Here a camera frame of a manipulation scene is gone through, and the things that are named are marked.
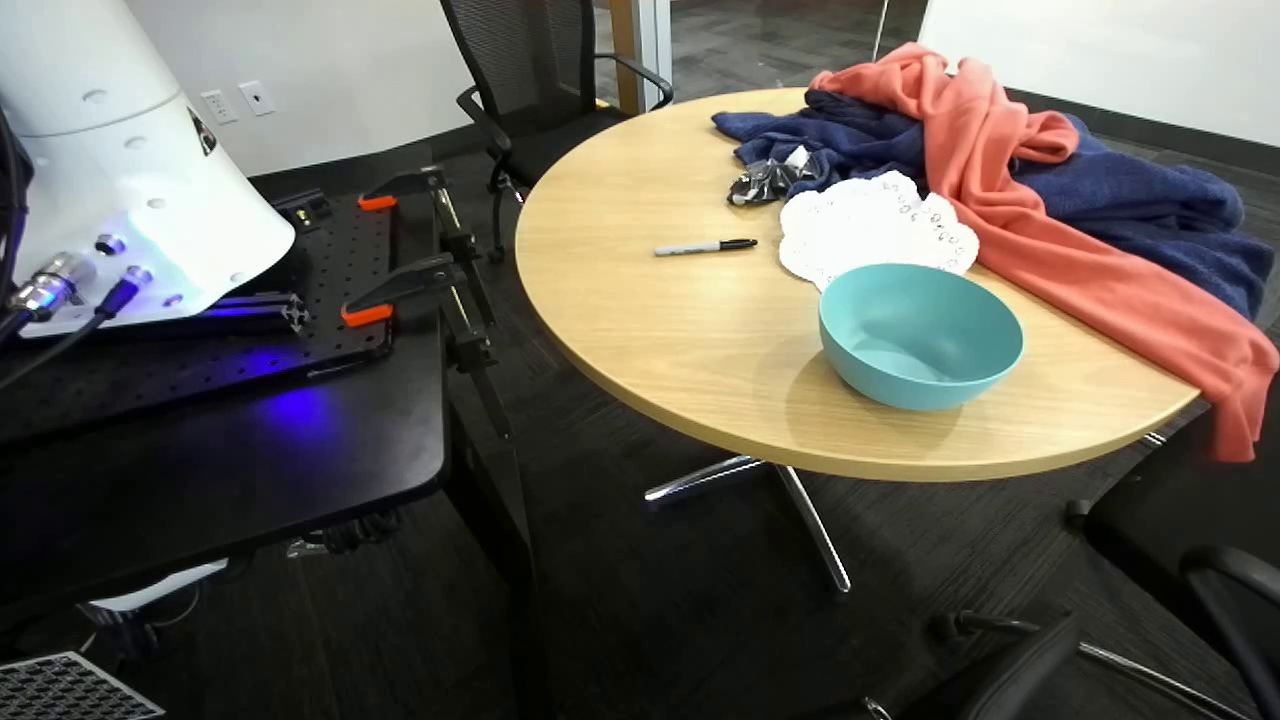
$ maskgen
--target navy blue cloth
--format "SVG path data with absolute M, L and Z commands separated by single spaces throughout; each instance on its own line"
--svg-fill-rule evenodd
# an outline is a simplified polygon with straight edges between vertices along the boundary
M 927 188 L 925 127 L 911 118 L 820 91 L 806 91 L 797 118 L 718 113 L 711 126 L 740 141 L 735 162 L 790 162 L 812 151 L 812 175 L 791 193 L 830 188 L 849 175 L 906 173 Z M 1164 168 L 1110 150 L 1089 132 L 1064 163 L 1017 163 L 1014 175 L 1042 193 L 1043 212 L 1133 257 L 1145 257 L 1241 318 L 1255 318 L 1274 273 L 1274 245 L 1241 228 L 1241 193 L 1201 168 Z

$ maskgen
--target plastic bowl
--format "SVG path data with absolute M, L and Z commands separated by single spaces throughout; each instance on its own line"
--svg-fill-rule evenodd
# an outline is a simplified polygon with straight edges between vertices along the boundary
M 1005 380 L 1026 329 L 999 297 L 925 263 L 863 263 L 820 297 L 825 355 L 882 404 L 936 411 Z

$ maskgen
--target fabric pile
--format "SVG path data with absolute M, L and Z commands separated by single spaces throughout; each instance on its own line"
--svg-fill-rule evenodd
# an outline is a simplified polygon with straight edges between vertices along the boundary
M 979 263 L 1196 385 L 1216 462 L 1255 457 L 1276 344 L 1254 325 L 1274 250 L 1241 228 L 1234 186 L 1110 150 L 1064 113 L 1010 100 L 991 70 L 925 44 L 820 71 L 806 113 L 719 113 L 735 155 L 808 150 L 812 175 L 906 173 L 979 235 Z

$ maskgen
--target white cloth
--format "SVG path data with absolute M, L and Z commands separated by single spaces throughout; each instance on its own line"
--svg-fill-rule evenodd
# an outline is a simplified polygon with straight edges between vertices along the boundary
M 931 263 L 966 276 L 975 261 L 975 232 L 945 198 L 921 202 L 906 173 L 799 193 L 782 224 L 782 263 L 815 288 L 860 263 Z

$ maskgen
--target white wall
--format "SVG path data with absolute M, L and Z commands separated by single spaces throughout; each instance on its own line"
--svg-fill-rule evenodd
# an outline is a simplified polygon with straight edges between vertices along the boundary
M 130 0 L 248 175 L 307 168 L 466 126 L 466 60 L 431 0 Z M 262 82 L 273 118 L 254 118 Z M 216 121 L 204 91 L 225 91 Z
M 921 39 L 999 84 L 1280 150 L 1276 0 L 927 0 Z

